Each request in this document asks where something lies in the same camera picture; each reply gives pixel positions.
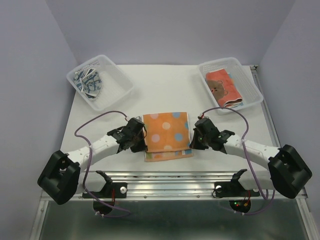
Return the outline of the pastel orange dot towel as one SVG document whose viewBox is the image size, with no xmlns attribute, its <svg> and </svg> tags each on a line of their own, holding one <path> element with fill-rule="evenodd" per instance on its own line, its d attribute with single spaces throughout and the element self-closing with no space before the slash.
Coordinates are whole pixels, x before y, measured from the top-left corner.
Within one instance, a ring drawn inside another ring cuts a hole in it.
<svg viewBox="0 0 320 240">
<path fill-rule="evenodd" d="M 146 162 L 161 162 L 192 157 L 187 112 L 145 114 Z"/>
</svg>

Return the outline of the small patterned towels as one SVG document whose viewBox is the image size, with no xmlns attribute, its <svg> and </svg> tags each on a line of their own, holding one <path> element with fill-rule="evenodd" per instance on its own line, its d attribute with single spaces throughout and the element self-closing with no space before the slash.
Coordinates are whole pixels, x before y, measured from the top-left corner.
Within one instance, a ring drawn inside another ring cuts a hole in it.
<svg viewBox="0 0 320 240">
<path fill-rule="evenodd" d="M 75 72 L 73 82 L 80 92 L 91 101 L 99 96 L 103 88 L 103 81 L 95 68 Z"/>
</svg>

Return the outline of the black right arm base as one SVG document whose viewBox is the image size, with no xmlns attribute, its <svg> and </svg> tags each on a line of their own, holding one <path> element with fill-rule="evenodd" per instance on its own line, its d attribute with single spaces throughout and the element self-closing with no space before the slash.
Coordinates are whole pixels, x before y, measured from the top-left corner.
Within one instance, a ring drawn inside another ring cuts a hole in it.
<svg viewBox="0 0 320 240">
<path fill-rule="evenodd" d="M 260 193 L 253 190 L 245 190 L 238 182 L 220 181 L 214 183 L 212 196 L 221 198 L 259 197 Z"/>
</svg>

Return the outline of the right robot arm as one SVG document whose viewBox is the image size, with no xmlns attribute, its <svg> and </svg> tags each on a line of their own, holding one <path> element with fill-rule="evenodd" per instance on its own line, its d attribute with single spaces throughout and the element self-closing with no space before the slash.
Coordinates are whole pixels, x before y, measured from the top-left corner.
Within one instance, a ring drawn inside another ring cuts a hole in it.
<svg viewBox="0 0 320 240">
<path fill-rule="evenodd" d="M 230 181 L 219 184 L 218 198 L 242 197 L 253 190 L 275 190 L 286 198 L 294 199 L 312 177 L 312 171 L 291 145 L 275 147 L 243 140 L 232 131 L 219 131 L 206 117 L 199 119 L 193 130 L 191 149 L 212 149 L 264 168 L 254 171 L 250 166 L 239 170 Z"/>
</svg>

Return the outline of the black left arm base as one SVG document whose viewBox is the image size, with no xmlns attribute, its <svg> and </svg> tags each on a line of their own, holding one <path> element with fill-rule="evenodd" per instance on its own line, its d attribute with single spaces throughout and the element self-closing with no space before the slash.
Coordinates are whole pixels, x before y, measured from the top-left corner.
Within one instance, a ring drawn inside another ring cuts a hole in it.
<svg viewBox="0 0 320 240">
<path fill-rule="evenodd" d="M 85 186 L 92 195 L 100 199 L 125 199 L 127 197 L 128 184 L 112 180 L 101 170 L 89 173 Z"/>
</svg>

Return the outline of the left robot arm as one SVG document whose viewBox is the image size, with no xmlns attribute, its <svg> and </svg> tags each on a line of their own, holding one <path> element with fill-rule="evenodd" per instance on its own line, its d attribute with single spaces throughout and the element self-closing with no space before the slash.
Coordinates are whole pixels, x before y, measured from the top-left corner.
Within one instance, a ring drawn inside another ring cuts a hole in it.
<svg viewBox="0 0 320 240">
<path fill-rule="evenodd" d="M 147 147 L 145 130 L 145 124 L 133 117 L 125 126 L 107 132 L 88 146 L 67 153 L 56 151 L 50 156 L 37 184 L 58 205 L 63 205 L 76 193 L 85 191 L 81 174 L 91 165 L 127 149 L 133 153 L 144 151 Z"/>
</svg>

